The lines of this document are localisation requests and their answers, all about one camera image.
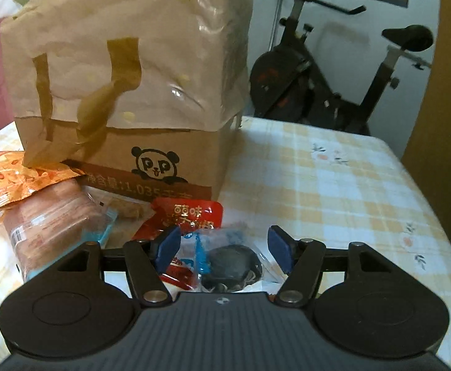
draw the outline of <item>paper bag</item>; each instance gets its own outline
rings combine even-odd
[[[70,159],[93,186],[139,199],[216,196],[248,97],[251,11],[252,0],[28,2],[1,27],[25,163]]]

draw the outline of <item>snack package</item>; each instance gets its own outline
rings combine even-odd
[[[0,208],[36,191],[84,174],[62,163],[38,168],[23,166],[23,151],[0,152]]]
[[[95,203],[114,209],[119,219],[144,221],[151,217],[152,210],[149,202],[138,201],[137,199],[113,194],[87,185],[82,188],[83,191],[86,191],[91,196]]]
[[[153,240],[165,228],[178,224],[183,235],[181,247],[160,278],[184,290],[195,288],[196,278],[191,268],[195,242],[191,232],[200,228],[219,228],[224,208],[215,201],[181,198],[155,198],[151,208],[155,214],[143,223],[133,240]]]
[[[195,241],[192,265],[197,291],[233,293],[259,282],[256,290],[272,292],[277,291],[284,282],[247,237],[243,225],[197,230],[192,234],[192,239]],[[277,286],[266,288],[266,284]]]
[[[116,217],[67,180],[7,208],[3,223],[26,281],[83,242],[104,246]]]

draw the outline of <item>plaid tablecloth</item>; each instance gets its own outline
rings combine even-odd
[[[14,124],[0,150],[21,149]],[[363,241],[438,294],[450,312],[438,355],[451,366],[451,246],[432,209],[388,146],[372,137],[244,117],[219,201],[224,224],[245,222],[267,257],[267,230],[329,248]],[[0,235],[0,302],[21,284]],[[324,277],[321,291],[342,281]],[[8,354],[0,335],[0,360]]]

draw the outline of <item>bike seat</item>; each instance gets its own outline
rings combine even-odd
[[[403,50],[424,51],[433,44],[433,34],[423,25],[409,25],[406,28],[384,29],[382,36],[397,44]]]

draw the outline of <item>exercise bike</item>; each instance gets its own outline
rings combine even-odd
[[[399,80],[392,74],[399,57],[405,57],[422,70],[431,64],[410,52],[420,52],[433,44],[433,34],[422,25],[406,28],[384,29],[382,36],[397,47],[387,47],[387,56],[380,64],[361,104],[344,100],[334,93],[313,56],[305,46],[305,40],[313,27],[305,23],[303,34],[296,29],[305,3],[315,3],[345,15],[365,12],[360,6],[347,10],[321,0],[294,0],[291,14],[281,18],[284,27],[281,42],[260,56],[250,75],[250,95],[256,117],[285,122],[302,122],[331,130],[355,134],[369,134],[367,121],[372,115],[383,91],[390,85],[397,88]]]

